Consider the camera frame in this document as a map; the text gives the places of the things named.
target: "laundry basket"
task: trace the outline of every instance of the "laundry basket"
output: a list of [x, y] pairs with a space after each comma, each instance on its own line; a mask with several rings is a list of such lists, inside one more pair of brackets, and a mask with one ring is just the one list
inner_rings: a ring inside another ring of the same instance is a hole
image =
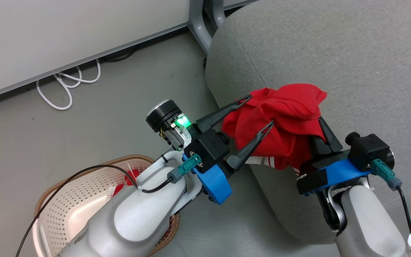
[[[153, 159], [142, 155], [125, 156], [103, 164], [119, 166], [126, 171], [143, 172]], [[49, 188], [37, 202], [36, 215], [45, 201], [63, 183]], [[125, 176], [113, 168], [85, 172], [66, 184], [50, 201], [33, 226], [33, 241], [39, 257], [54, 257], [79, 233], [87, 221], [109, 200], [109, 188], [125, 182]], [[176, 235], [179, 217], [173, 215], [169, 229], [150, 255], [165, 247]]]

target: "gray ottoman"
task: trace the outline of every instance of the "gray ottoman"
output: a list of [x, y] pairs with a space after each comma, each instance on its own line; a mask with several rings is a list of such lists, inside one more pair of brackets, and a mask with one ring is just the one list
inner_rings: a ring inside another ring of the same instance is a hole
[[[260, 0], [217, 31], [206, 78], [220, 106], [262, 87], [317, 85], [328, 92], [321, 111], [342, 145], [352, 131], [390, 145], [411, 208], [411, 1]], [[251, 168], [294, 237], [333, 242], [317, 198], [298, 195], [291, 168]], [[370, 182], [408, 236], [397, 192]]]

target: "metal bracket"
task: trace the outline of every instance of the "metal bracket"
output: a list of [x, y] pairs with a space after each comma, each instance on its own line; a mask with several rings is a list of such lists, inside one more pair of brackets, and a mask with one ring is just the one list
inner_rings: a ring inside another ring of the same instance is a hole
[[188, 28], [194, 35], [196, 40], [201, 45], [206, 54], [209, 54], [210, 44], [212, 43], [212, 36], [207, 31], [202, 17], [204, 10], [204, 0], [189, 0], [189, 21]]
[[215, 29], [218, 29], [225, 22], [224, 0], [204, 0], [204, 9]]

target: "red garment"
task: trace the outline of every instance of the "red garment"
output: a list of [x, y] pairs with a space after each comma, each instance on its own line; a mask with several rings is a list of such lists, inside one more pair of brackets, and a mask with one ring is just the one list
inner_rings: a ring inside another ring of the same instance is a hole
[[279, 170], [287, 165], [299, 169], [310, 159], [307, 135], [324, 140], [318, 105], [328, 94], [311, 84], [291, 84], [279, 90], [262, 88], [250, 94], [253, 97], [244, 106], [225, 118], [222, 130], [241, 149], [273, 120], [274, 127], [252, 156], [274, 156]]

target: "teal cable connector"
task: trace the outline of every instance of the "teal cable connector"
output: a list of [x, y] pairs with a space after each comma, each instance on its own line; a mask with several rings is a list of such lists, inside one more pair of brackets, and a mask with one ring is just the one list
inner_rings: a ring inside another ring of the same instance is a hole
[[201, 163], [201, 157], [195, 153], [193, 156], [191, 156], [188, 160], [186, 160], [184, 163], [182, 163], [180, 166], [177, 168], [169, 171], [168, 173], [168, 179], [172, 178], [172, 183], [177, 183], [185, 174], [188, 173], [188, 171], [191, 171], [194, 167], [196, 167], [199, 163]]
[[396, 177], [394, 171], [390, 169], [382, 160], [373, 160], [370, 164], [370, 170], [372, 170], [374, 175], [377, 175], [385, 180], [391, 190], [396, 191], [397, 187], [402, 186], [401, 180]]

